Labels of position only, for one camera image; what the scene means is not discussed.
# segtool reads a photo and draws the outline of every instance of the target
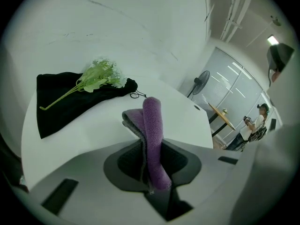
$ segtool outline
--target man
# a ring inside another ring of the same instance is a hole
[[[262,104],[259,107],[259,116],[252,123],[246,116],[244,117],[244,123],[246,124],[241,130],[240,133],[235,137],[235,139],[228,145],[225,150],[235,150],[242,143],[247,142],[250,135],[256,132],[261,126],[264,125],[269,113],[269,107],[267,104]]]

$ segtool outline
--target white wall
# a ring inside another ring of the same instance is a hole
[[[26,0],[1,42],[0,132],[20,155],[36,76],[104,55],[179,88],[205,45],[205,0]]]
[[[206,46],[204,47],[198,61],[195,65],[188,70],[186,77],[179,88],[179,91],[188,95],[193,84],[194,78],[198,77],[208,62],[210,56],[212,55],[215,48],[221,49],[223,52],[227,53],[238,61],[248,72],[257,80],[261,87],[266,91],[269,88],[269,80],[267,74],[265,74],[250,57],[248,57],[242,50],[233,46],[232,44],[224,43],[219,39],[210,38]]]

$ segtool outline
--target flower stem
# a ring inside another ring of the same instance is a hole
[[[56,101],[54,101],[53,103],[51,103],[49,106],[47,106],[46,108],[44,107],[39,107],[40,109],[46,111],[48,110],[50,107],[52,107],[54,104],[56,104],[57,102],[61,101],[63,98],[65,98],[66,96],[70,95],[73,92],[76,92],[78,90],[78,87],[75,86],[74,88],[72,88],[70,91],[66,92],[64,95],[62,95],[59,99],[57,99]]]

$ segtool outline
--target glass wall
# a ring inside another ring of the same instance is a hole
[[[248,116],[252,120],[257,118],[257,104],[266,103],[269,105],[269,120],[274,108],[271,106],[267,95],[254,77],[236,60],[216,48],[203,72],[205,70],[210,72],[210,78],[203,90],[199,94],[193,95],[191,100],[202,107],[209,118],[214,112],[208,103],[220,111],[224,108],[227,110],[226,117],[236,130],[226,126],[218,133],[218,136],[225,143],[230,142],[245,125],[244,116]],[[210,127],[216,131],[223,124],[224,121],[217,117],[210,124]]]

